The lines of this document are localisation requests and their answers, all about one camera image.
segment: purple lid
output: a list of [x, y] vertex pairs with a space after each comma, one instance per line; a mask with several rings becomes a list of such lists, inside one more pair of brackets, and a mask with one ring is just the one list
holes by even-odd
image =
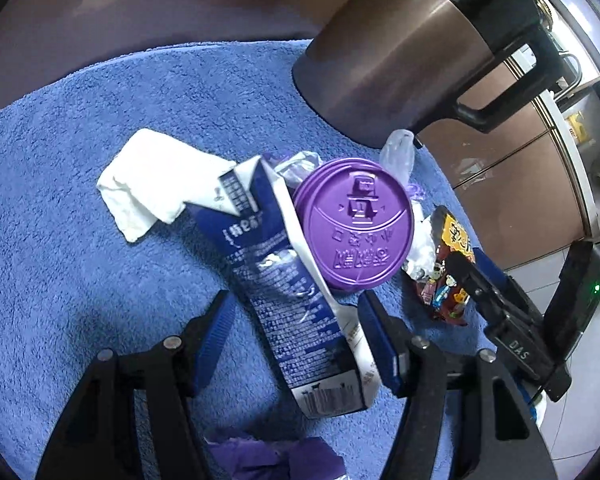
[[350, 167], [353, 164], [364, 165], [365, 167], [370, 168], [378, 168], [380, 169], [380, 165], [376, 164], [371, 160], [366, 160], [364, 158], [359, 157], [349, 157], [349, 158], [336, 158], [335, 160], [330, 160], [326, 164], [323, 164], [315, 170], [312, 174], [310, 174], [300, 186], [296, 189], [296, 192], [293, 196], [294, 206], [296, 208], [296, 212], [298, 213], [298, 218], [302, 222], [302, 217], [304, 216], [304, 210], [306, 206], [307, 199], [311, 196], [311, 194], [317, 189], [317, 186], [333, 171], [339, 170], [340, 168]]
[[304, 211], [304, 236], [324, 279], [335, 288], [354, 292], [384, 283], [411, 248], [411, 202], [380, 168], [354, 164], [330, 172]]

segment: yellow label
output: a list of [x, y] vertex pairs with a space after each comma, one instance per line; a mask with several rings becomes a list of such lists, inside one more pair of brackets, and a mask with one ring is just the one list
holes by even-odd
[[460, 251], [475, 263], [474, 252], [469, 244], [469, 236], [464, 228], [450, 215], [447, 215], [445, 219], [445, 227], [442, 229], [442, 241], [452, 250]]

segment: metal screw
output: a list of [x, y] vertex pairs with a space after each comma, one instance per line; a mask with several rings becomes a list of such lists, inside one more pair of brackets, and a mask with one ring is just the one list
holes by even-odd
[[113, 350], [111, 348], [103, 348], [98, 352], [98, 361], [108, 361], [113, 357]]
[[486, 363], [493, 363], [496, 360], [496, 352], [488, 348], [483, 348], [482, 350], [480, 350], [479, 354], [480, 359], [482, 359]]
[[175, 350], [176, 348], [180, 348], [182, 344], [182, 339], [180, 339], [176, 335], [170, 335], [167, 339], [165, 339], [162, 344], [167, 350]]
[[422, 337], [421, 335], [415, 335], [411, 338], [411, 344], [417, 346], [418, 348], [426, 350], [427, 348], [429, 348], [431, 342], [425, 337]]

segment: black mug handle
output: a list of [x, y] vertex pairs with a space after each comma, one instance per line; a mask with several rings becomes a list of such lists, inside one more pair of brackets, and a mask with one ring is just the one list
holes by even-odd
[[[481, 110], [476, 110], [455, 101], [452, 105], [450, 118], [461, 121], [479, 132], [488, 134], [560, 79], [562, 60], [547, 31], [541, 25], [527, 29], [527, 31], [520, 38], [516, 49], [525, 43], [528, 44], [536, 56], [536, 66]], [[501, 56], [502, 59], [497, 59], [495, 64], [491, 64], [488, 70], [480, 74], [479, 79], [489, 73], [509, 54], [511, 52]]]

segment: cabinet door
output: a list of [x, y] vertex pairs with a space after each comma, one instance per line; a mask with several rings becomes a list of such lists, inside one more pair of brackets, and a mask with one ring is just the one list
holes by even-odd
[[[473, 108], [483, 108], [515, 80], [516, 77], [503, 63], [462, 95], [460, 102]], [[545, 131], [540, 115], [529, 103], [489, 134], [482, 134], [459, 121], [444, 119], [430, 124], [419, 137], [451, 185], [457, 186]]]
[[456, 188], [484, 251], [501, 268], [584, 236], [569, 175], [547, 133]]

